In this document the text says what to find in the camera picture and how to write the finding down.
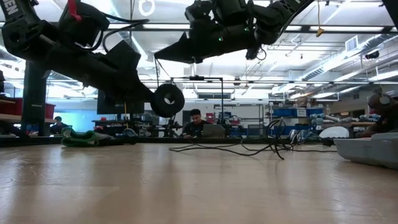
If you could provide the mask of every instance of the fluorescent light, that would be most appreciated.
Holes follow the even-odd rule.
[[[286,31],[299,31],[301,30],[302,26],[288,26]]]
[[[336,85],[367,85],[369,82],[335,82]]]
[[[224,89],[224,93],[232,93],[233,91],[235,91],[234,89]],[[217,88],[217,89],[197,89],[198,93],[221,93],[221,89]]]
[[[322,29],[325,31],[351,31],[351,32],[377,32],[377,31],[382,31],[384,27],[344,27],[344,26],[322,26]],[[317,26],[311,26],[310,31],[317,31],[318,27]]]
[[[335,93],[319,93],[319,94],[313,96],[312,98],[324,98],[324,97],[328,97],[328,96],[331,96],[331,95],[334,95],[334,94]]]
[[[317,102],[339,102],[339,100],[331,100],[331,99],[318,99]]]
[[[340,81],[349,79],[351,77],[354,77],[356,75],[357,75],[356,73],[350,73],[350,74],[347,74],[347,75],[343,75],[342,77],[339,77],[339,78],[335,79],[335,82],[340,82]]]
[[[109,29],[122,29],[125,28],[127,26],[129,26],[130,24],[124,24],[124,23],[120,23],[120,24],[110,24],[109,25]]]
[[[353,90],[356,90],[358,88],[359,88],[359,86],[351,87],[351,88],[348,88],[348,89],[345,89],[345,90],[341,91],[340,93],[348,93],[349,91],[353,91]]]
[[[398,71],[381,73],[381,74],[376,75],[375,77],[370,78],[369,81],[376,82],[376,81],[391,78],[391,77],[394,77],[397,75],[398,75]]]
[[[145,29],[189,29],[189,24],[144,24]]]
[[[318,81],[314,81],[314,82],[312,82],[312,81],[309,81],[309,82],[306,82],[306,81],[294,81],[294,83],[298,83],[298,84],[329,84],[329,82],[318,82]]]

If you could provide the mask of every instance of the black wheel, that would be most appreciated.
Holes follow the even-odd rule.
[[[182,91],[175,85],[163,84],[154,93],[150,102],[152,110],[163,118],[171,118],[184,107]]]

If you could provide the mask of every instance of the green cloth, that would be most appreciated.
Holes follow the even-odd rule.
[[[100,144],[101,140],[113,139],[110,135],[94,131],[78,133],[69,127],[62,129],[62,136],[62,144],[67,147],[95,147]]]

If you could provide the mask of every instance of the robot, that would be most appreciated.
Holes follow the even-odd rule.
[[[254,59],[262,45],[277,41],[295,16],[313,1],[281,0],[262,7],[245,0],[197,0],[185,11],[190,22],[189,38],[183,34],[177,43],[156,52],[155,57],[201,63],[208,57],[247,49],[246,58]],[[125,41],[107,50],[107,54],[94,53],[109,35],[103,35],[109,27],[107,17],[131,24],[123,30],[149,20],[115,18],[89,4],[68,0],[56,26],[40,20],[34,11],[38,3],[0,1],[6,18],[2,27],[4,46],[9,53],[78,80],[84,86],[103,90],[109,101],[145,100],[155,113],[166,118],[183,108],[185,100],[176,86],[163,84],[153,93],[140,81],[136,68],[141,55]],[[397,25],[397,1],[383,3]],[[98,35],[100,41],[95,43]]]

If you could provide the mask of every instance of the red handle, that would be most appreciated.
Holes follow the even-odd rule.
[[[81,16],[77,14],[76,0],[68,0],[69,14],[74,17],[78,22],[81,21]]]

